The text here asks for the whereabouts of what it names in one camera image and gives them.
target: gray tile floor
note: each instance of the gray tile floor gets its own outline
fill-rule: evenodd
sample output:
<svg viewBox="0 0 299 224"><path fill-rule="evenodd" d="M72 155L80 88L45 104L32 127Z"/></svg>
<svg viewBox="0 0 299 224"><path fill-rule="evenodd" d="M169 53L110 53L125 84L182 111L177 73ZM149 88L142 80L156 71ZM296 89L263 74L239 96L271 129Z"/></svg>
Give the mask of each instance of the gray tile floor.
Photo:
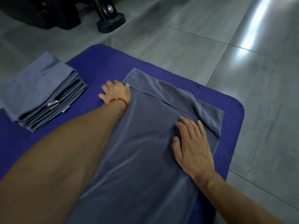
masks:
<svg viewBox="0 0 299 224"><path fill-rule="evenodd" d="M299 220L299 0L124 0L127 23L42 30L0 12L0 82L44 51L67 61L103 43L237 98L245 120L227 182L286 223ZM217 215L215 223L224 223Z"/></svg>

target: blue yoga mat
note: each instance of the blue yoga mat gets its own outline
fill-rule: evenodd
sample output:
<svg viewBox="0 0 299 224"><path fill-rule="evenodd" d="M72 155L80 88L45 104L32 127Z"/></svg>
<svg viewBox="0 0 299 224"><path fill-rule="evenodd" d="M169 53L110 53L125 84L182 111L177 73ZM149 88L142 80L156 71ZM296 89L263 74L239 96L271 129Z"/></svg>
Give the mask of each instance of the blue yoga mat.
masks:
<svg viewBox="0 0 299 224"><path fill-rule="evenodd" d="M195 98L224 110L222 134L218 149L214 154L214 163L217 173L226 180L244 119L244 108L235 98L101 44L89 47L67 64L77 70L89 89L73 103L66 113L59 115L39 132L31 133L18 124L12 123L4 110L0 110L0 179L43 136L68 120L102 106L103 101L98 98L98 94L107 80L122 81L133 68L137 68L152 77L189 91ZM212 223L215 212L210 202L202 193L199 193L188 224Z"/></svg>

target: metal bolt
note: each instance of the metal bolt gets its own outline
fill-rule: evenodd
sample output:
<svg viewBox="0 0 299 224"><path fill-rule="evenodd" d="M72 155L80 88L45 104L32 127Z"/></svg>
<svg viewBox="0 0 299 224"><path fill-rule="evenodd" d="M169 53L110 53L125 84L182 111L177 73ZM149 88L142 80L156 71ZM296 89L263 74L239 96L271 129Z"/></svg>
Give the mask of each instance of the metal bolt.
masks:
<svg viewBox="0 0 299 224"><path fill-rule="evenodd" d="M113 7L111 5L107 6L108 12L113 13Z"/></svg>

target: stack of folded towels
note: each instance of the stack of folded towels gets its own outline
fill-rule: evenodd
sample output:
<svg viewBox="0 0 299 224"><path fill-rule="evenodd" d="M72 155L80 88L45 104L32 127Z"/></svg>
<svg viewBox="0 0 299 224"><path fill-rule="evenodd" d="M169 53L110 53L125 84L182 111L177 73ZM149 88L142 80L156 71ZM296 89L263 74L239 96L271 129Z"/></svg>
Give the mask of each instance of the stack of folded towels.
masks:
<svg viewBox="0 0 299 224"><path fill-rule="evenodd" d="M0 84L0 104L13 122L35 132L65 112L86 89L72 67L45 52Z"/></svg>

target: red bracelet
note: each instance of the red bracelet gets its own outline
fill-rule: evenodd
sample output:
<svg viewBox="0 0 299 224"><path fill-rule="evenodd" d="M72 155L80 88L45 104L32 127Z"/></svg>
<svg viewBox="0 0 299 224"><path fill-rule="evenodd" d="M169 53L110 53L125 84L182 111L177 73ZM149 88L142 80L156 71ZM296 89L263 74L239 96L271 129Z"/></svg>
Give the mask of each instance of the red bracelet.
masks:
<svg viewBox="0 0 299 224"><path fill-rule="evenodd" d="M115 101L115 100L121 100L121 101L125 102L125 104L126 104L126 108L125 108L125 110L124 110L124 112L125 112L125 111L127 110L128 104L127 104L127 102L126 102L124 99L122 99L122 98L113 98L113 99L111 99L107 104L109 104L110 102Z"/></svg>

